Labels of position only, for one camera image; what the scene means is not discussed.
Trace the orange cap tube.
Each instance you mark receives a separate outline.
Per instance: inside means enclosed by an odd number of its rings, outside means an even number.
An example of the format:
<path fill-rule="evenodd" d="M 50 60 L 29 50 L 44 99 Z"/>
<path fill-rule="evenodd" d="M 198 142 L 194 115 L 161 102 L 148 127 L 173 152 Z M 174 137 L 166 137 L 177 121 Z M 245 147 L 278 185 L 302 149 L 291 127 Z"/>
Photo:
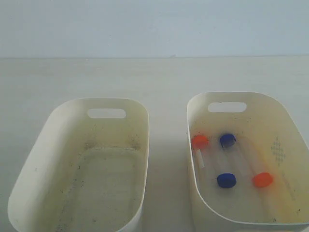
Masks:
<path fill-rule="evenodd" d="M 265 188 L 273 183 L 273 175 L 254 143 L 245 136 L 238 137 L 241 154 L 250 169 L 250 179 L 256 188 Z"/>
<path fill-rule="evenodd" d="M 192 139 L 192 146 L 201 175 L 205 180 L 210 180 L 212 172 L 208 139 L 203 135 L 197 135 Z"/>

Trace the blue cap tube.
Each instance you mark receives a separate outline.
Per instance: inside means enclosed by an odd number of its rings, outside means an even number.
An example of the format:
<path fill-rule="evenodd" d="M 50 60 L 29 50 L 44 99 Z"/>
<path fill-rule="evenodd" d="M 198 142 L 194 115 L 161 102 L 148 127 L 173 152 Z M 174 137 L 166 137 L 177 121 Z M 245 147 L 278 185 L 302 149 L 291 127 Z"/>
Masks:
<path fill-rule="evenodd" d="M 213 149 L 212 158 L 218 186 L 223 189 L 233 188 L 237 180 L 224 152 L 216 147 Z"/>
<path fill-rule="evenodd" d="M 229 161 L 231 161 L 241 177 L 250 182 L 252 173 L 235 136 L 231 133 L 223 134 L 219 142 L 223 148 L 224 154 L 228 157 Z"/>

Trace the blue cap tube front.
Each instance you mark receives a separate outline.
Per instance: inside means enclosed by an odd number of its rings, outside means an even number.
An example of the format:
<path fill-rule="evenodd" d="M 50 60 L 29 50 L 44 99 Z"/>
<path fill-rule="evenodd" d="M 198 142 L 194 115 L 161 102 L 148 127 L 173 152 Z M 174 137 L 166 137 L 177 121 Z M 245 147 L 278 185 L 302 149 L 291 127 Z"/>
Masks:
<path fill-rule="evenodd" d="M 224 152 L 216 147 L 213 149 L 212 158 L 218 186 L 223 189 L 233 188 L 237 180 Z"/>

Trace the cream plastic bin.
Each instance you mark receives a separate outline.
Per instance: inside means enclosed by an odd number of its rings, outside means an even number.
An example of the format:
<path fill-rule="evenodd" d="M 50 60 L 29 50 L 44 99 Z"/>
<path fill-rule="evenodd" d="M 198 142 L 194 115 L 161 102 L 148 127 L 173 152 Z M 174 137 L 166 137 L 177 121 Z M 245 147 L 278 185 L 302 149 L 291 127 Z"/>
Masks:
<path fill-rule="evenodd" d="M 187 105 L 188 172 L 192 218 L 198 232 L 300 232 L 309 226 L 309 148 L 290 115 L 274 98 L 254 92 L 210 92 Z M 213 149 L 231 133 L 250 139 L 273 175 L 256 188 L 229 161 L 237 183 L 217 184 Z M 209 142 L 211 179 L 197 166 L 192 139 Z"/>
<path fill-rule="evenodd" d="M 48 117 L 8 200 L 18 232 L 140 232 L 149 114 L 137 101 L 67 101 Z"/>

